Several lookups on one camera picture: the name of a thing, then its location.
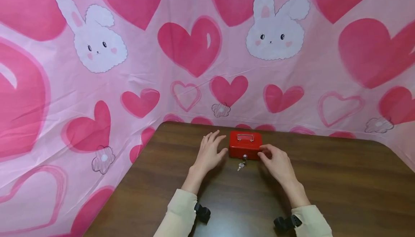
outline white bunny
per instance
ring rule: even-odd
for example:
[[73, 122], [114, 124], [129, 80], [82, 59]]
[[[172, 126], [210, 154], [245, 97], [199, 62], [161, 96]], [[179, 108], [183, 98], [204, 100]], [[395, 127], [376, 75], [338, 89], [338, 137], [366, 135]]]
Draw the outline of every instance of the white bunny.
[[275, 13], [274, 0], [254, 0], [254, 25], [246, 36], [249, 53], [263, 60], [287, 59], [303, 46], [304, 30], [296, 20], [309, 11], [307, 0], [288, 0]]
[[73, 0], [56, 2], [75, 35], [76, 53], [88, 70], [106, 72], [126, 60], [128, 53], [121, 36], [107, 28], [114, 25], [107, 8], [90, 5], [84, 20]]

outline pink backdrop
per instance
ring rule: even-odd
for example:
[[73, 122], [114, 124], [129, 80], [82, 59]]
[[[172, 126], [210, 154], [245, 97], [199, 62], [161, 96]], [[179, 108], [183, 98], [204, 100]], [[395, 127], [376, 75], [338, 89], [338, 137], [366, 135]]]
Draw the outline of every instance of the pink backdrop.
[[1, 0], [0, 236], [82, 235], [166, 120], [372, 139], [414, 170], [414, 3]]

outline brown table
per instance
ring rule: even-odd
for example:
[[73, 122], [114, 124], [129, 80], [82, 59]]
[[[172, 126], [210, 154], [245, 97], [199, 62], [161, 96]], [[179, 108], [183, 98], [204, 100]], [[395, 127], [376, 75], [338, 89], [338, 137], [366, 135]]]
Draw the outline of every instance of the brown table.
[[[196, 159], [202, 136], [216, 129], [227, 135], [234, 130], [162, 124], [85, 236], [153, 236]], [[384, 145], [260, 133], [264, 143], [288, 153], [310, 201], [324, 214], [334, 236], [415, 236], [415, 174]], [[228, 144], [225, 139], [220, 148]], [[276, 236], [273, 220], [288, 214], [286, 197], [259, 162], [248, 161], [237, 172], [239, 162], [229, 158], [205, 179], [199, 201], [212, 215], [207, 225], [197, 221], [190, 236]]]

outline sleeve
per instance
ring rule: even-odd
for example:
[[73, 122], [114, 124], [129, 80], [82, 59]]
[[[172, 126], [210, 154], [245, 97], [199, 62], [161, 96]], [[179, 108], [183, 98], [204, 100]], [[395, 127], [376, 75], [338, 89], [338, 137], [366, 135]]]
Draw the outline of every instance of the sleeve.
[[195, 223], [195, 205], [197, 196], [178, 189], [167, 206], [164, 216], [154, 237], [185, 237], [188, 236]]
[[297, 237], [333, 237], [331, 228], [315, 205], [291, 210], [303, 223], [295, 228]]

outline key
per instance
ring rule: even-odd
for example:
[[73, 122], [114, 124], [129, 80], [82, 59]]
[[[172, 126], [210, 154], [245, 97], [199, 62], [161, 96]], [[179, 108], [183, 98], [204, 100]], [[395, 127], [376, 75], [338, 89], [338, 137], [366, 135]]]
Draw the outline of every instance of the key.
[[238, 171], [240, 171], [243, 167], [245, 167], [245, 164], [243, 164], [242, 162], [239, 163], [239, 165], [238, 165]]

